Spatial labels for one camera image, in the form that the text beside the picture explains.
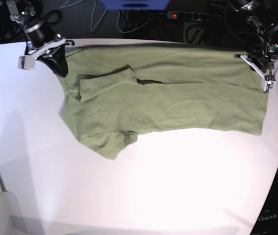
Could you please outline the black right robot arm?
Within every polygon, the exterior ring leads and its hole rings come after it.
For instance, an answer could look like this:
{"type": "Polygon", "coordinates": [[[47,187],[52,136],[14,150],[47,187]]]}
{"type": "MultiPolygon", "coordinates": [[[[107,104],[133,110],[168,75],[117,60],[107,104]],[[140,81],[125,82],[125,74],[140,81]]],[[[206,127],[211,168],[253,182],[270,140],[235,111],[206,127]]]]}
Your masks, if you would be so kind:
{"type": "Polygon", "coordinates": [[[26,48],[19,57],[18,68],[32,70],[40,61],[57,76],[68,74],[65,47],[74,46],[73,40],[66,39],[54,31],[63,20],[60,10],[52,10],[42,15],[41,0],[5,0],[11,21],[17,23],[25,36],[26,48]]]}

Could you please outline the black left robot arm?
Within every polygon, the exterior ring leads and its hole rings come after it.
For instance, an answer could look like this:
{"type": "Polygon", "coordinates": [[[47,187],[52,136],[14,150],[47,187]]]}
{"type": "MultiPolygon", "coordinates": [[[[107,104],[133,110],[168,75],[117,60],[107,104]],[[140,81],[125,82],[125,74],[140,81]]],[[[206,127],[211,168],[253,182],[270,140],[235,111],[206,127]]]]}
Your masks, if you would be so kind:
{"type": "Polygon", "coordinates": [[[119,82],[241,87],[267,93],[276,85],[272,65],[278,60],[278,24],[254,8],[248,14],[259,31],[256,51],[236,52],[185,44],[91,45],[65,53],[65,89],[102,84],[115,75],[119,82]]]}

